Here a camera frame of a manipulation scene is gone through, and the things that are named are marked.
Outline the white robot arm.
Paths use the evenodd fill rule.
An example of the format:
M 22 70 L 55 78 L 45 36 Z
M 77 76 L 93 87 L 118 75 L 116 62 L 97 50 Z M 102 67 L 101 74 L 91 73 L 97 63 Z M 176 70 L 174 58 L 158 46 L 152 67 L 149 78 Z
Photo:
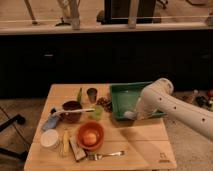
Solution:
M 172 82 L 166 78 L 143 88 L 135 106 L 137 119 L 148 119 L 155 110 L 159 110 L 213 141 L 213 112 L 173 97 L 173 90 Z

